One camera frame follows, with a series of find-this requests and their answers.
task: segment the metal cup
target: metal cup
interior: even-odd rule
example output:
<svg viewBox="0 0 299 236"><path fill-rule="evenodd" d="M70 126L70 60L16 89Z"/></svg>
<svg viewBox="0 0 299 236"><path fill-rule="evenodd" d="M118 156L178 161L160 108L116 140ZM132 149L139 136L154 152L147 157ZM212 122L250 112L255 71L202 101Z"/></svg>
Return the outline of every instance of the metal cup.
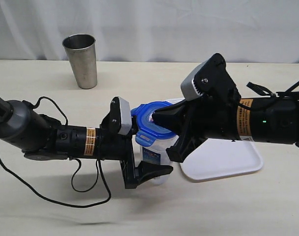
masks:
<svg viewBox="0 0 299 236"><path fill-rule="evenodd" d="M97 85L95 42L89 34L74 34L62 42L76 82L82 89L92 89Z"/></svg>

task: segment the white backdrop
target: white backdrop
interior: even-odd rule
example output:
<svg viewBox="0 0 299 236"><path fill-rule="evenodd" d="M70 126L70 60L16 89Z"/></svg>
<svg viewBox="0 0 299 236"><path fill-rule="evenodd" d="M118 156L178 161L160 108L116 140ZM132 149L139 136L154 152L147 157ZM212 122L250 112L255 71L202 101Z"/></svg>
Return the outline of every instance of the white backdrop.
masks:
<svg viewBox="0 0 299 236"><path fill-rule="evenodd" d="M0 59L66 59L89 33L99 60L299 62L299 0L0 0Z"/></svg>

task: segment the warning label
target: warning label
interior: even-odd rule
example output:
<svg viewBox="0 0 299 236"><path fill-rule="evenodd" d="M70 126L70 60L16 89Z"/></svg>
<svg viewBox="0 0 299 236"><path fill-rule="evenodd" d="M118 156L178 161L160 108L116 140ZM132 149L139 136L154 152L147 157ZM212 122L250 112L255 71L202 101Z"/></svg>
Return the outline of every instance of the warning label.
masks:
<svg viewBox="0 0 299 236"><path fill-rule="evenodd" d="M241 99L240 103L251 107L253 99ZM237 128L241 140L253 141L250 127L250 113L251 111L238 107L237 112Z"/></svg>
<svg viewBox="0 0 299 236"><path fill-rule="evenodd" d="M84 156L92 156L94 154L95 141L96 141L96 129L87 128Z"/></svg>

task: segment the white plastic container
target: white plastic container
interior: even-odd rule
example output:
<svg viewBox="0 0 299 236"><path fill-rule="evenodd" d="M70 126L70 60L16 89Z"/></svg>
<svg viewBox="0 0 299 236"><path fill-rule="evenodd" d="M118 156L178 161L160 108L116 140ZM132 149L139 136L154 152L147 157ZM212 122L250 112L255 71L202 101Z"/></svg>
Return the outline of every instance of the white plastic container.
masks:
<svg viewBox="0 0 299 236"><path fill-rule="evenodd" d="M141 104L131 111L132 116L136 116L138 132L136 142L140 145L140 154L143 161L157 165L172 166L166 149L172 146L178 136L170 130L162 128L153 123L152 114L155 110L170 106L169 102L151 102ZM150 180L153 184L160 185L167 181L169 175L160 176Z"/></svg>

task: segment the white table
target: white table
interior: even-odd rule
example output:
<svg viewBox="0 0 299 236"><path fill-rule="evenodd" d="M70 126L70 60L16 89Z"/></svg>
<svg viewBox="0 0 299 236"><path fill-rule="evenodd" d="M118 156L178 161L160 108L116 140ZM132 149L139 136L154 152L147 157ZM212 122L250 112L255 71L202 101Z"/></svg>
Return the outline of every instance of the white table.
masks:
<svg viewBox="0 0 299 236"><path fill-rule="evenodd" d="M99 126L115 96L140 103L182 96L180 83L197 63L99 62L98 86L79 89L67 61L0 60L0 96L35 103L45 95L67 114L70 124ZM256 96L248 81L273 91L299 80L299 64L228 64L243 97ZM63 121L47 101L37 110ZM113 193L89 209L57 206L36 197L0 167L0 235L299 235L299 148L257 144L264 158L258 173L203 183L185 180L179 166L162 186L149 183L125 190L118 162L103 169ZM101 180L87 194L71 189L75 161L36 162L0 141L6 165L39 192L56 200L87 204L106 197ZM93 161L83 161L78 187L94 181Z"/></svg>

